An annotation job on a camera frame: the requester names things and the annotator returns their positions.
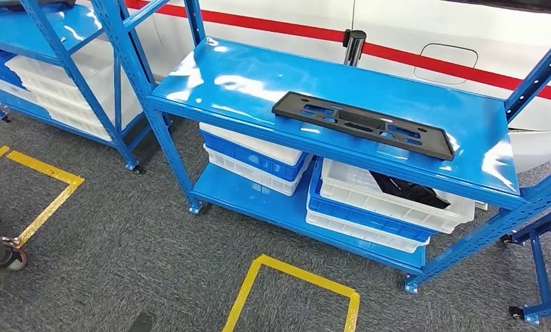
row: red stripe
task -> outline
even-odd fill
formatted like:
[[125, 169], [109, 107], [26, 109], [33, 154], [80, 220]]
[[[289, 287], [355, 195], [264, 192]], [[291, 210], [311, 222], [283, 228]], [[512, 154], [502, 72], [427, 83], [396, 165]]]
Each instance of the red stripe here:
[[[147, 4], [147, 1], [142, 0], [125, 0], [125, 2], [127, 4], [127, 7], [133, 9], [140, 9]], [[165, 5], [161, 9], [159, 9], [158, 12], [175, 17], [186, 17], [185, 8], [183, 8], [182, 6]], [[332, 42], [340, 42], [342, 41], [342, 37], [344, 36], [344, 31], [336, 31], [331, 29], [305, 26], [301, 24], [292, 24], [280, 21], [272, 21], [270, 19], [258, 19], [256, 17], [233, 15], [224, 12], [213, 12], [210, 10], [202, 10], [202, 17], [204, 21], [219, 24], [227, 24], [230, 26], [239, 26], [242, 28], [269, 31], [272, 33], [283, 33], [286, 35], [328, 40]], [[517, 79], [515, 77], [495, 74], [489, 71], [482, 71], [480, 69], [467, 66], [461, 66], [460, 64], [453, 64], [451, 62], [433, 59], [431, 57], [425, 57], [423, 55], [405, 52], [403, 50], [397, 50], [381, 45], [366, 43], [363, 49], [363, 53], [375, 57], [380, 57], [382, 59], [407, 64], [409, 66], [424, 68], [430, 71], [461, 77], [466, 80], [480, 82], [491, 86], [497, 86], [508, 90], [514, 90], [521, 82], [520, 79]], [[551, 100], [551, 86], [545, 87], [542, 92], [540, 92], [539, 97]]]

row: shelving unit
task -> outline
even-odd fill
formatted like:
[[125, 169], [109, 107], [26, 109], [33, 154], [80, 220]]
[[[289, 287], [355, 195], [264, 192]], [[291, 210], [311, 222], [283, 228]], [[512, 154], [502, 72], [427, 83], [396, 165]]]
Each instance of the shelving unit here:
[[[104, 140], [55, 120], [51, 118], [43, 107], [2, 90], [0, 90], [0, 106], [7, 107], [11, 111], [24, 114], [25, 116], [79, 136], [114, 147], [125, 160], [127, 169], [137, 173], [141, 172], [138, 161], [133, 157], [131, 151], [151, 130], [151, 127], [149, 125], [145, 126], [132, 138], [132, 141], [127, 142], [128, 133], [135, 127], [135, 124], [144, 118], [144, 114], [138, 115], [125, 129], [122, 129], [120, 103], [118, 102], [121, 93], [119, 79], [120, 65], [115, 59], [115, 79], [114, 83], [111, 82], [111, 84], [114, 84], [116, 101], [116, 117], [113, 124], [71, 58], [71, 55], [75, 51], [98, 37], [103, 31], [102, 24], [96, 17], [94, 10], [79, 5], [71, 8], [56, 3], [38, 5], [33, 0], [22, 0], [21, 4], [25, 11], [16, 12], [0, 8], [0, 49], [61, 66], [72, 81], [76, 83], [78, 89], [82, 92], [88, 105], [92, 108], [97, 119], [102, 123], [111, 139]], [[136, 54], [140, 59], [144, 59], [144, 62], [147, 63], [140, 45], [136, 44], [133, 54]], [[147, 79], [149, 84], [153, 86], [155, 85], [155, 81], [152, 77], [153, 75], [150, 75]], [[1, 108], [0, 119], [7, 119], [6, 114]]]
[[[139, 11], [150, 15], [166, 1]], [[408, 273], [405, 289], [419, 285], [484, 248], [551, 206], [551, 176], [519, 188], [508, 122], [551, 78], [551, 51], [509, 100], [498, 100], [414, 82], [360, 68], [308, 59], [205, 36], [199, 4], [186, 0], [195, 49], [157, 88], [147, 83], [138, 52], [127, 33], [134, 25], [110, 1], [94, 0], [96, 15], [147, 115], [162, 150], [189, 202], [198, 213], [213, 203]], [[372, 109], [443, 128], [455, 150], [442, 161], [378, 142], [275, 116], [271, 108], [288, 91]], [[215, 165], [195, 185], [164, 126], [162, 112], [236, 131], [324, 158], [396, 176], [503, 209], [441, 255], [426, 261], [424, 247], [413, 253], [361, 241], [306, 223], [305, 176], [293, 196], [257, 190], [254, 184]]]
[[551, 212], [521, 230], [502, 238], [503, 243], [522, 245], [524, 242], [530, 241], [532, 244], [541, 303], [533, 306], [526, 305], [522, 308], [510, 307], [510, 314], [514, 318], [525, 320], [530, 324], [539, 324], [541, 318], [551, 317], [551, 288], [540, 244], [540, 236], [548, 232], [551, 232]]

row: gray carpet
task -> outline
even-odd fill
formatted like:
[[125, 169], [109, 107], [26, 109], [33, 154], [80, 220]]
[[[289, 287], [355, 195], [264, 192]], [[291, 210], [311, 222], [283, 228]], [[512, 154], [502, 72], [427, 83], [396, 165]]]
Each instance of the gray carpet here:
[[[174, 138], [190, 174], [207, 156], [196, 124], [178, 120]], [[187, 212], [153, 137], [134, 175], [113, 149], [12, 116], [0, 122], [7, 145], [86, 179], [27, 243], [30, 265], [0, 272], [2, 331], [127, 331], [139, 312], [153, 331], [220, 331], [252, 260], [260, 254], [355, 288], [357, 331], [551, 331], [509, 318], [507, 307], [539, 300], [530, 248], [493, 244], [420, 289], [402, 290], [392, 268], [240, 214]], [[535, 183], [551, 163], [521, 175]], [[63, 189], [9, 160], [0, 161], [0, 214], [18, 232]], [[493, 214], [477, 212], [454, 234], [432, 239], [436, 255]], [[543, 241], [550, 269], [551, 239]], [[348, 300], [262, 268], [235, 331], [342, 331]]]

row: shelf caster wheel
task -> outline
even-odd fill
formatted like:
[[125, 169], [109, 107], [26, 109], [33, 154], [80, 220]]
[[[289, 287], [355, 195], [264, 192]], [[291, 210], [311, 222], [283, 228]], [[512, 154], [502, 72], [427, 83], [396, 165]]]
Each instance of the shelf caster wheel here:
[[141, 165], [136, 165], [133, 169], [129, 169], [129, 171], [134, 174], [145, 174], [145, 168], [141, 167]]
[[523, 309], [518, 306], [510, 307], [510, 315], [515, 320], [524, 320], [525, 316], [523, 315]]
[[505, 234], [503, 235], [502, 237], [499, 238], [499, 241], [503, 244], [511, 244], [513, 243], [512, 241], [512, 235], [511, 234]]

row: white car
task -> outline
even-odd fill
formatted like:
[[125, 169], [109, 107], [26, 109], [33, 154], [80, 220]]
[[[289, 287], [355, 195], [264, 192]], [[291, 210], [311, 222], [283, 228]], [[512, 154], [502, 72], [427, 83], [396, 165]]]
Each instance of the white car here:
[[[89, 6], [88, 1], [79, 1]], [[518, 9], [481, 6], [505, 4]], [[126, 0], [132, 9], [146, 1]], [[505, 99], [551, 47], [551, 1], [200, 0], [206, 33], [342, 62], [346, 29], [364, 30], [359, 66]], [[183, 1], [138, 28], [153, 72], [165, 76], [192, 49]], [[439, 59], [448, 62], [432, 62]], [[551, 83], [510, 124], [518, 172], [551, 159]]]

